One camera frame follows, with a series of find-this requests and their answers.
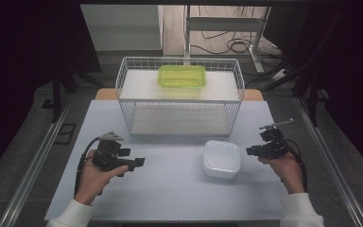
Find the white wire storage rack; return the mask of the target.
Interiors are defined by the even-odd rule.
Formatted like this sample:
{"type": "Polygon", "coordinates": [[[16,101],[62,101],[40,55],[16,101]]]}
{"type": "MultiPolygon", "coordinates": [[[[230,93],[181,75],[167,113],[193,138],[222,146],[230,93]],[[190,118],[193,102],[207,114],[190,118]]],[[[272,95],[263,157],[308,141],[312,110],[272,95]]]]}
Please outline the white wire storage rack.
{"type": "Polygon", "coordinates": [[[126,57],[115,83],[117,99],[132,134],[228,136],[244,97],[238,60],[126,57]],[[163,88],[163,65],[201,65],[203,88],[163,88]]]}

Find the green translucent plastic container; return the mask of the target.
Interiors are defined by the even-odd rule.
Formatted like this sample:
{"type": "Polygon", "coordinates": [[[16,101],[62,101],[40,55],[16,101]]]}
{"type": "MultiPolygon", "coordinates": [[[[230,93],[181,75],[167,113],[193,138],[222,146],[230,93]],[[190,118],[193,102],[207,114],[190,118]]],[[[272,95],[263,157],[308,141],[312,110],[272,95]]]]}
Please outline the green translucent plastic container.
{"type": "Polygon", "coordinates": [[[157,81],[163,88],[203,88],[206,70],[201,65],[163,65],[157,81]]]}

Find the white cabinet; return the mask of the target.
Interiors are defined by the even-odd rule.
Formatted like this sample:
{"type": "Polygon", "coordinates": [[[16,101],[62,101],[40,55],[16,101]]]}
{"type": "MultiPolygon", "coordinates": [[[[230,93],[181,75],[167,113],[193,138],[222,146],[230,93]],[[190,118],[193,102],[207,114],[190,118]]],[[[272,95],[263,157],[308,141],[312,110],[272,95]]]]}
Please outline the white cabinet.
{"type": "Polygon", "coordinates": [[[96,51],[163,52],[164,14],[157,5],[81,5],[96,51]]]}

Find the black floor bracket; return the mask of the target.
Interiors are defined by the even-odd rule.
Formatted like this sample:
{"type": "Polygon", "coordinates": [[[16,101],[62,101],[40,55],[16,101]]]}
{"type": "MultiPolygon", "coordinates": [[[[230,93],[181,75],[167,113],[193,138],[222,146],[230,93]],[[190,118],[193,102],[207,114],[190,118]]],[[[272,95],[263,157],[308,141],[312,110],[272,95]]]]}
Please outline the black floor bracket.
{"type": "Polygon", "coordinates": [[[76,130],[75,123],[66,123],[60,126],[60,130],[54,140],[55,145],[69,145],[76,130]]]}

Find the aluminium rail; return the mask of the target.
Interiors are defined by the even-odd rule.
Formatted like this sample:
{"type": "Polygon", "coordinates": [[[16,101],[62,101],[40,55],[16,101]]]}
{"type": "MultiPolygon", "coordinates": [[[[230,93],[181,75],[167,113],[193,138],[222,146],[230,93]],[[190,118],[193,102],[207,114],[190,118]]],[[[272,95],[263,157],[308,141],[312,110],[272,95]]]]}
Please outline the aluminium rail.
{"type": "Polygon", "coordinates": [[[18,184],[5,212],[0,218],[0,227],[14,227],[18,217],[20,216],[26,200],[31,192],[38,175],[41,172],[46,157],[52,148],[55,137],[60,131],[60,127],[68,114],[70,104],[74,99],[73,95],[66,95],[61,105],[62,112],[59,114],[55,123],[50,125],[41,145],[33,156],[25,175],[18,184]]]}
{"type": "Polygon", "coordinates": [[[299,108],[304,124],[306,125],[309,133],[320,153],[320,156],[325,163],[325,166],[337,188],[337,192],[343,200],[346,209],[356,227],[363,227],[363,210],[348,183],[346,182],[342,172],[340,171],[331,150],[326,145],[320,130],[312,123],[308,116],[305,103],[299,98],[294,97],[294,102],[299,108]]]}

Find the black metal stand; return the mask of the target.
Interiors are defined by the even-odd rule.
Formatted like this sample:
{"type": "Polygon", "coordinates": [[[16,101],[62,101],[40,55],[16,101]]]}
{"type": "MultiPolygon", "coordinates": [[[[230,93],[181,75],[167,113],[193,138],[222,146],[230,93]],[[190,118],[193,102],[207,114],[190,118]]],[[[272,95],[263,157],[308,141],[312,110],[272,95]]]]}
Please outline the black metal stand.
{"type": "Polygon", "coordinates": [[[310,51],[309,56],[305,58],[305,63],[301,64],[299,67],[294,67],[292,71],[287,73],[283,78],[278,79],[271,84],[264,87],[260,87],[261,92],[271,91],[292,79],[298,79],[296,84],[292,89],[293,96],[303,96],[304,93],[309,90],[309,107],[307,115],[310,122],[317,127],[317,103],[318,90],[320,87],[320,58],[322,53],[325,51],[327,44],[332,39],[339,23],[343,18],[344,13],[342,11],[335,11],[331,16],[325,28],[319,35],[319,40],[315,47],[310,51]]]}
{"type": "Polygon", "coordinates": [[[55,69],[52,73],[52,98],[46,99],[42,106],[43,109],[53,110],[53,123],[56,123],[63,113],[63,107],[61,104],[61,88],[64,88],[65,92],[70,94],[75,93],[78,89],[74,75],[93,84],[98,89],[104,87],[103,83],[97,79],[94,79],[88,73],[77,69],[73,65],[67,64],[55,69]]]}

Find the wooden table board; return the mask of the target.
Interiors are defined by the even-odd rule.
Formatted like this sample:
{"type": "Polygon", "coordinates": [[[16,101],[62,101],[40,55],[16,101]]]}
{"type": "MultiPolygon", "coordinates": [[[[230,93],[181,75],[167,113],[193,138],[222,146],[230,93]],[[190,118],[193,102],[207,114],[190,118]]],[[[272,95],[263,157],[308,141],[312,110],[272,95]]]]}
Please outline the wooden table board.
{"type": "MultiPolygon", "coordinates": [[[[115,88],[102,88],[96,93],[97,100],[117,100],[115,88]]],[[[257,89],[246,89],[244,92],[244,101],[264,101],[262,93],[257,89]]]]}

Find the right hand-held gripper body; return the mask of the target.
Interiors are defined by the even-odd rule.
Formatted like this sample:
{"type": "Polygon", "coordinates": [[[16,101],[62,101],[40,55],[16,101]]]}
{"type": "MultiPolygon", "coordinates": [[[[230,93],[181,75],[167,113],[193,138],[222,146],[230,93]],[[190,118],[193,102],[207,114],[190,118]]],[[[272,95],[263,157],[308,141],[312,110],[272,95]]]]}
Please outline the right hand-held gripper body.
{"type": "Polygon", "coordinates": [[[288,152],[285,138],[278,127],[293,122],[294,120],[290,118],[289,120],[283,122],[272,123],[264,127],[260,127],[260,130],[263,130],[263,132],[260,133],[260,136],[266,142],[262,147],[260,147],[260,157],[275,159],[285,155],[288,152]]]}

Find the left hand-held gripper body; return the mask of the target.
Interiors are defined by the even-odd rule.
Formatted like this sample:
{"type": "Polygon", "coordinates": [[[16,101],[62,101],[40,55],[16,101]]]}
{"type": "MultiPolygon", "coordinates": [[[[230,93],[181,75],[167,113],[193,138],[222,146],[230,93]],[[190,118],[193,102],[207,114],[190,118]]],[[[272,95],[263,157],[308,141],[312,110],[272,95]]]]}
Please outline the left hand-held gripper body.
{"type": "Polygon", "coordinates": [[[98,147],[92,163],[102,171],[111,171],[119,166],[130,166],[131,160],[124,159],[130,155],[129,148],[121,148],[123,138],[113,131],[98,137],[98,147]]]}

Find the person's right hand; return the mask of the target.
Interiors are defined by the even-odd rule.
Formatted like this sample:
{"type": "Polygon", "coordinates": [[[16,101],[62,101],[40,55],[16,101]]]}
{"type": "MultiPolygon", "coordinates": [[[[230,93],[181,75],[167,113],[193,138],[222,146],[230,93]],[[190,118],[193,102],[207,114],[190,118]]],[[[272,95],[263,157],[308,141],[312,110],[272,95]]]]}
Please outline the person's right hand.
{"type": "Polygon", "coordinates": [[[305,192],[301,168],[290,152],[277,159],[259,157],[258,161],[264,165],[270,165],[282,180],[288,194],[305,192]]]}

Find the person's left hand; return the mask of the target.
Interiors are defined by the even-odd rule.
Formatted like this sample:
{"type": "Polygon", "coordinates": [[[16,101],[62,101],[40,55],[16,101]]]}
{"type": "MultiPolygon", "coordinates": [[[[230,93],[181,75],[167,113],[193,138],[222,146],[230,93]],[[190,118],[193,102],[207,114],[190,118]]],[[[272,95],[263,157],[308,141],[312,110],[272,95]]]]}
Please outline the person's left hand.
{"type": "Polygon", "coordinates": [[[120,166],[111,171],[102,171],[92,163],[94,155],[95,149],[91,149],[84,162],[78,191],[74,196],[75,201],[84,205],[91,205],[112,178],[124,174],[129,169],[128,166],[120,166]]]}

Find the dark curtain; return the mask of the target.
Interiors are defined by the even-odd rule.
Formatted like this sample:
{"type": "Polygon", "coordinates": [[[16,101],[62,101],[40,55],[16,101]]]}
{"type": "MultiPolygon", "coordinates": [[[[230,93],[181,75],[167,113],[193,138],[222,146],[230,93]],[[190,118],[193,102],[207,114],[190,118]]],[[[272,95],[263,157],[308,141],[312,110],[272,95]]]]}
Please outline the dark curtain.
{"type": "Polygon", "coordinates": [[[273,7],[264,37],[294,68],[320,54],[314,69],[300,75],[293,94],[302,95],[318,77],[316,87],[328,95],[326,110],[363,156],[363,0],[273,7]]]}

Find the white metal desk frame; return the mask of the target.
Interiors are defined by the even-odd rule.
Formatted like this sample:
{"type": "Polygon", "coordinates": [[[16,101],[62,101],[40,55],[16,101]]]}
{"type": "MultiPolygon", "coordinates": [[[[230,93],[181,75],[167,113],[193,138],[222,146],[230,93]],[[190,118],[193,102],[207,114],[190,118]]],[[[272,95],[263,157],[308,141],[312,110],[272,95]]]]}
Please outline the white metal desk frame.
{"type": "Polygon", "coordinates": [[[248,46],[249,53],[256,72],[260,74],[264,73],[263,65],[259,59],[258,49],[270,7],[265,7],[260,17],[192,16],[190,6],[185,6],[184,9],[183,55],[185,58],[190,57],[190,33],[192,31],[252,32],[255,36],[248,46]]]}

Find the white square bowl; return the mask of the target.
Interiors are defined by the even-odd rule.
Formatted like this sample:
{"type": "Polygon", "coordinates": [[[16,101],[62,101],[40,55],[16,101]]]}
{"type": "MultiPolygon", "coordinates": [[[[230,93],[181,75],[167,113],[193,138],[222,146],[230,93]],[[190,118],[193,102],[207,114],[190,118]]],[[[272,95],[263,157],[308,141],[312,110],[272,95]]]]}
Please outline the white square bowl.
{"type": "Polygon", "coordinates": [[[203,172],[211,177],[232,179],[241,167],[240,148],[234,143],[210,140],[203,150],[203,172]]]}

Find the white power strip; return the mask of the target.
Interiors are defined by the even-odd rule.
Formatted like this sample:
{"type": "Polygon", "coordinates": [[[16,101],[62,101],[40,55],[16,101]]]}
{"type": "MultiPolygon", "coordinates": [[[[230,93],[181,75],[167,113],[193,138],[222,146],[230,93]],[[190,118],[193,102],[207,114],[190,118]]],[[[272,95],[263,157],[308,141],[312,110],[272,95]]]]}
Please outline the white power strip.
{"type": "Polygon", "coordinates": [[[281,69],[271,79],[274,81],[277,81],[277,80],[283,78],[286,74],[287,74],[287,71],[285,69],[281,69]]]}

